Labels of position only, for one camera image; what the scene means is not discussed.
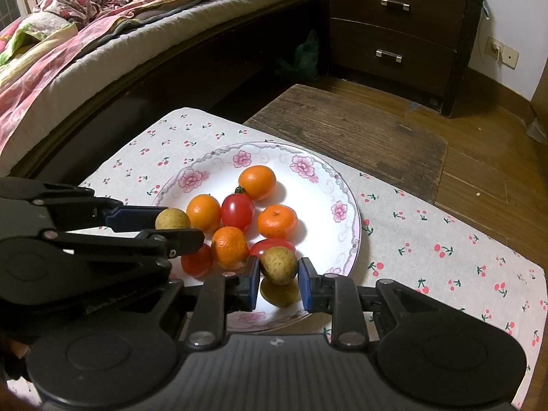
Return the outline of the bed with pink quilt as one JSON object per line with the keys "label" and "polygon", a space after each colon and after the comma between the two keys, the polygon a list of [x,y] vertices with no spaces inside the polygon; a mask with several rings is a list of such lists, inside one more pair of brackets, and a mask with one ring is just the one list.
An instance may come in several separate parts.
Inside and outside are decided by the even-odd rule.
{"label": "bed with pink quilt", "polygon": [[42,0],[1,33],[1,172],[170,48],[292,0]]}

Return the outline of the dark wooden nightstand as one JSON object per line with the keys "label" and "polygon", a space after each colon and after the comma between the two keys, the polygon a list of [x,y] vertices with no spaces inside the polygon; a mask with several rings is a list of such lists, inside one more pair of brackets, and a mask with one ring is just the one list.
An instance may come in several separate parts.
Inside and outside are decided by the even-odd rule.
{"label": "dark wooden nightstand", "polygon": [[482,9],[483,0],[317,0],[321,66],[449,117]]}

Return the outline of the cherry print tablecloth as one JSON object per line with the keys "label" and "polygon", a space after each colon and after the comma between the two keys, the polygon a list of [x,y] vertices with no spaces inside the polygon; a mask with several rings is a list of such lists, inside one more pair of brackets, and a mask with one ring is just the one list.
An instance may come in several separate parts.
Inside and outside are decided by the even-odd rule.
{"label": "cherry print tablecloth", "polygon": [[522,406],[539,358],[547,316],[543,269],[402,188],[321,153],[201,110],[165,115],[76,184],[98,196],[151,205],[174,173],[227,146],[274,142],[305,149],[343,177],[359,212],[361,241],[347,276],[363,286],[391,278],[513,336],[527,356],[514,397]]}

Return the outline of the brown longan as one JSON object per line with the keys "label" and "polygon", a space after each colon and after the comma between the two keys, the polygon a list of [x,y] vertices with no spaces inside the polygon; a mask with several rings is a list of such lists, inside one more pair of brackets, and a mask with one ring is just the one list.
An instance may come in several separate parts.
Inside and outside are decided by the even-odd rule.
{"label": "brown longan", "polygon": [[263,298],[278,308],[287,308],[299,299],[299,287],[295,279],[284,285],[273,284],[264,278],[260,283]]}
{"label": "brown longan", "polygon": [[159,230],[186,229],[191,228],[191,221],[182,210],[167,208],[156,217],[155,228]]}
{"label": "brown longan", "polygon": [[274,285],[286,285],[296,276],[296,255],[286,247],[271,247],[264,251],[259,260],[263,275]]}

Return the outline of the low wooden stool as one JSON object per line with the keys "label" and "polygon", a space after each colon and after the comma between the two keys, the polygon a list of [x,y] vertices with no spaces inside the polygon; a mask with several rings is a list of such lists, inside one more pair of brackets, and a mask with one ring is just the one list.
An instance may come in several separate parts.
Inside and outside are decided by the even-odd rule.
{"label": "low wooden stool", "polygon": [[294,85],[245,122],[433,203],[448,142],[385,110]]}

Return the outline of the small orange pile front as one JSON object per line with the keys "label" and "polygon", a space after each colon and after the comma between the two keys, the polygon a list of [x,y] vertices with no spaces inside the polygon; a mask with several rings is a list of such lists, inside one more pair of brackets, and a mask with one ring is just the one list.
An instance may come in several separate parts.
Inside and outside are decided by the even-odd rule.
{"label": "small orange pile front", "polygon": [[265,238],[289,239],[298,228],[296,212],[284,205],[271,205],[260,212],[257,230]]}

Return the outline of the orange mid table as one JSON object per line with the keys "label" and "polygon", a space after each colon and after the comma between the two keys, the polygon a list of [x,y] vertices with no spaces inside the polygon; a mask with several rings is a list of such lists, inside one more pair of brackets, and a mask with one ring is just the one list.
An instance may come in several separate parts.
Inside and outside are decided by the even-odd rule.
{"label": "orange mid table", "polygon": [[249,256],[245,234],[234,226],[223,226],[213,234],[211,250],[214,261],[230,271],[241,269]]}

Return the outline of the brown longan top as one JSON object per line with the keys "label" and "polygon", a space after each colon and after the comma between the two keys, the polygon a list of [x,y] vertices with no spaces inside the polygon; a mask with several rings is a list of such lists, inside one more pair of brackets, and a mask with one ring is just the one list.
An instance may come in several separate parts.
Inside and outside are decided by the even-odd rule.
{"label": "brown longan top", "polygon": [[284,285],[273,284],[264,278],[260,283],[263,298],[278,308],[287,308],[299,299],[299,287],[295,279]]}

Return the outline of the brown longan front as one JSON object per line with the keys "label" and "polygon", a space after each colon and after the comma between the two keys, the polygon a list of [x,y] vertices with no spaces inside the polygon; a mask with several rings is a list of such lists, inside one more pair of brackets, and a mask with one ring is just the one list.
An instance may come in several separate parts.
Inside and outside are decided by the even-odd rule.
{"label": "brown longan front", "polygon": [[156,217],[155,228],[159,230],[186,229],[191,228],[191,221],[182,210],[167,208]]}

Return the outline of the wall power socket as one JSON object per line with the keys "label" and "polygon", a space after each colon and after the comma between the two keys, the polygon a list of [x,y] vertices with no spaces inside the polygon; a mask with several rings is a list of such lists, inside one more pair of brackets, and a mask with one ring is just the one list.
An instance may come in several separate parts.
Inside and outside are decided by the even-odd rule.
{"label": "wall power socket", "polygon": [[496,40],[493,37],[489,37],[486,44],[486,53],[495,60],[505,65],[512,70],[516,68],[519,60],[519,52],[512,47],[508,47],[505,43]]}

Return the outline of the large red tomato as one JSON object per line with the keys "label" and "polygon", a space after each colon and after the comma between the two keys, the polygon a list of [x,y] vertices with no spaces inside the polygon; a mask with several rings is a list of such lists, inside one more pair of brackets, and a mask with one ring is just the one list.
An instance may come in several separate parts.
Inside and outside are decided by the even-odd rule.
{"label": "large red tomato", "polygon": [[182,255],[180,261],[182,270],[188,276],[198,278],[204,276],[211,269],[214,258],[210,246],[203,244],[196,253]]}

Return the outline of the white floral plate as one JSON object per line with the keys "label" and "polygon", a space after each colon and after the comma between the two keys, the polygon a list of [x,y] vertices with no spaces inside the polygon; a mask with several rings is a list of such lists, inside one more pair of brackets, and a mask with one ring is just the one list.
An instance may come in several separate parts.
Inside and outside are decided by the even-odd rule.
{"label": "white floral plate", "polygon": [[361,241],[356,200],[334,167],[305,149],[274,142],[217,149],[174,173],[154,194],[153,203],[184,210],[201,194],[223,201],[253,165],[269,167],[277,178],[276,191],[256,203],[256,211],[274,204],[293,209],[298,228],[291,241],[297,254],[311,260],[320,275],[348,275]]}

